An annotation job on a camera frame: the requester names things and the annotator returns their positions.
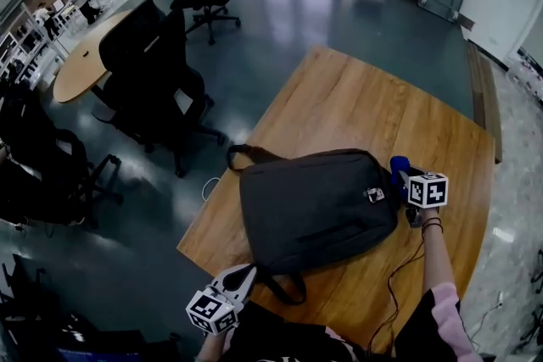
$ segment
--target table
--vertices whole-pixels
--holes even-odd
[[[361,148],[388,169],[391,156],[405,155],[416,166],[448,175],[449,205],[441,218],[456,286],[460,297],[465,293],[483,241],[494,175],[494,138],[471,120],[377,67],[315,47],[247,143],[287,158]],[[237,156],[236,166],[247,163]],[[420,230],[410,228],[402,208],[396,230],[369,252],[304,273],[304,304],[283,305],[262,285],[255,286],[251,299],[287,320],[327,325],[366,346],[394,312],[388,276],[420,242]],[[213,276],[251,261],[236,174],[224,173],[177,249]],[[400,305],[395,334],[420,301],[422,284],[422,261],[394,278]],[[287,282],[285,288],[292,290],[291,285]],[[373,347],[382,350],[388,340],[389,334],[382,331]]]
[[[130,11],[109,17],[92,29],[64,62],[54,82],[53,96],[60,103],[75,100],[91,89],[101,97],[101,89],[96,85],[107,73],[98,47],[102,38],[111,31]]]

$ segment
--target backpack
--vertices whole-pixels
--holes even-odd
[[[235,153],[255,164],[234,168]],[[283,159],[263,148],[234,145],[227,160],[240,173],[244,226],[259,278],[286,304],[305,301],[301,271],[364,253],[398,223],[400,201],[390,173],[368,151]],[[290,275],[301,300],[293,300],[274,275]]]

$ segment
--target wooden table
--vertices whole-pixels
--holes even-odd
[[[361,148],[387,168],[391,156],[405,155],[416,166],[448,175],[449,205],[441,210],[441,218],[456,286],[460,296],[465,293],[483,241],[494,174],[494,139],[471,120],[379,68],[315,47],[248,143],[287,158]],[[237,159],[237,165],[247,163],[245,157]],[[251,299],[287,320],[328,325],[366,346],[394,312],[388,276],[421,242],[420,230],[409,227],[403,208],[398,219],[395,232],[366,254],[305,273],[304,304],[281,304],[263,286],[255,287]],[[225,172],[177,248],[213,276],[251,261],[236,174]],[[422,261],[394,278],[400,304],[395,333],[417,306],[422,284]],[[373,347],[383,349],[388,340],[389,334],[382,331]]]
[[[89,89],[100,97],[101,89],[95,86],[107,73],[98,47],[102,38],[111,31],[130,11],[109,17],[92,29],[62,65],[54,81],[53,96],[60,103],[68,103]]]

